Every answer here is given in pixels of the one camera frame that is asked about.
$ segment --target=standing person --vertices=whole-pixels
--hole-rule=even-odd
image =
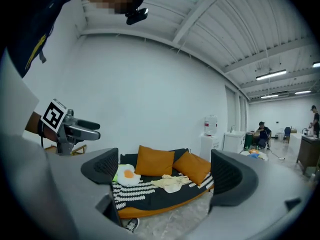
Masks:
[[[256,130],[257,133],[259,133],[259,141],[258,141],[258,146],[259,147],[266,147],[267,144],[267,149],[269,150],[271,147],[270,139],[271,139],[271,130],[265,126],[265,122],[260,122],[259,123],[259,128]]]
[[[316,135],[317,138],[319,138],[320,119],[319,119],[319,113],[315,105],[311,107],[311,111],[314,113],[314,119],[313,119],[313,122],[310,123],[309,129],[313,127],[313,134]]]
[[[42,63],[46,62],[43,47],[63,5],[69,1],[71,0],[12,0],[13,5],[5,10],[4,46],[22,78],[38,55]],[[130,14],[136,11],[144,0],[89,1],[102,8],[114,9],[116,14]],[[54,57],[53,55],[48,60],[55,60]],[[40,118],[41,115],[33,112],[25,130],[53,142],[57,141],[55,132],[47,126],[44,126],[42,132],[43,122]]]

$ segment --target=blue chair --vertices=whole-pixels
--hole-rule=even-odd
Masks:
[[[290,127],[286,127],[284,129],[284,137],[283,137],[283,143],[285,143],[285,139],[288,137],[288,143],[290,141],[290,134],[291,134],[291,128]]]

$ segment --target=towel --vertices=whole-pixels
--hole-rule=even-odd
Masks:
[[[162,179],[152,180],[151,184],[163,188],[167,193],[174,193],[181,189],[183,184],[189,182],[189,178],[187,176],[170,176],[170,175],[162,175]]]

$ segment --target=ceiling light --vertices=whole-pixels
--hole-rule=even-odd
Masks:
[[[304,91],[297,91],[297,92],[295,93],[295,95],[297,95],[297,94],[309,94],[309,93],[311,93],[310,90],[304,90]]]
[[[314,63],[312,64],[312,67],[313,67],[313,68],[318,68],[318,67],[320,67],[320,62],[314,62]]]
[[[268,96],[262,96],[261,99],[269,99],[269,98],[274,98],[274,97],[278,97],[279,95],[268,95]]]
[[[257,76],[257,77],[256,77],[256,80],[259,81],[259,80],[263,80],[263,79],[267,79],[267,78],[273,78],[273,77],[277,77],[277,76],[284,75],[284,74],[286,74],[286,73],[287,73],[286,70],[281,70],[281,71],[278,71],[278,72],[274,72],[274,73],[269,73],[269,74],[264,74],[264,75],[261,75],[261,76]]]

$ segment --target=sneaker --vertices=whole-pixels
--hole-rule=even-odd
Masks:
[[[130,231],[132,234],[135,230],[139,227],[140,219],[139,218],[132,218],[129,223],[126,225],[125,229]]]

